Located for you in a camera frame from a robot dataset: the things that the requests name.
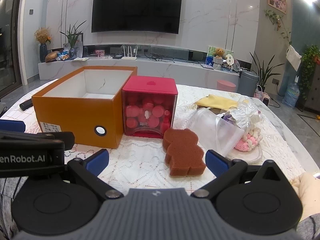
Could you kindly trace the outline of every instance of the round hole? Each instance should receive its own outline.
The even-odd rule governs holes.
[[[101,126],[101,125],[97,125],[95,128],[94,128],[94,132],[99,135],[99,136],[105,136],[107,131],[106,129]]]

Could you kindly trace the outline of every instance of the red storage box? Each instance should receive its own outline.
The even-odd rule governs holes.
[[[132,76],[122,88],[124,133],[163,138],[172,127],[178,90],[172,78]]]

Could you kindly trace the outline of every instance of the blue gripper pad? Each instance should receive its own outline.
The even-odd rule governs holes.
[[[98,176],[109,164],[109,152],[101,149],[84,160],[84,167],[95,176]]]
[[[222,157],[215,151],[208,150],[205,154],[205,165],[207,165],[208,169],[216,177],[219,177],[232,166],[232,162]]]
[[[26,125],[23,121],[0,120],[0,130],[11,132],[25,132]]]

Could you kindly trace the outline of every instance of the black tv screen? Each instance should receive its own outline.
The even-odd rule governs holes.
[[[179,32],[182,0],[93,0],[91,32]]]

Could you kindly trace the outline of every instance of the gray trash can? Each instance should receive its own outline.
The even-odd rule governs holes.
[[[243,70],[239,73],[239,78],[237,93],[253,97],[259,81],[259,76],[256,73]]]

